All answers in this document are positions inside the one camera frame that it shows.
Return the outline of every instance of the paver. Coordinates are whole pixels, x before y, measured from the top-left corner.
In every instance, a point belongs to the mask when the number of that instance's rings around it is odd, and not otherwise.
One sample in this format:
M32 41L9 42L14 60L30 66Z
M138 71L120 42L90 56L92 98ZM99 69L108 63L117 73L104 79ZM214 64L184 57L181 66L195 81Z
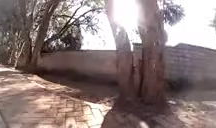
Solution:
M10 71L0 76L0 107L9 128L97 128L104 118L103 107L63 97Z

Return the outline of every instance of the sunlight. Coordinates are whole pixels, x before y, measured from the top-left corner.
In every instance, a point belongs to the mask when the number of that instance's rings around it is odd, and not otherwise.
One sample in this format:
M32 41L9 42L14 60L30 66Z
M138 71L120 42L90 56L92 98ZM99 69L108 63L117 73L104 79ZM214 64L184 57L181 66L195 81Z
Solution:
M137 10L134 0L114 0L114 20L127 31L137 27Z

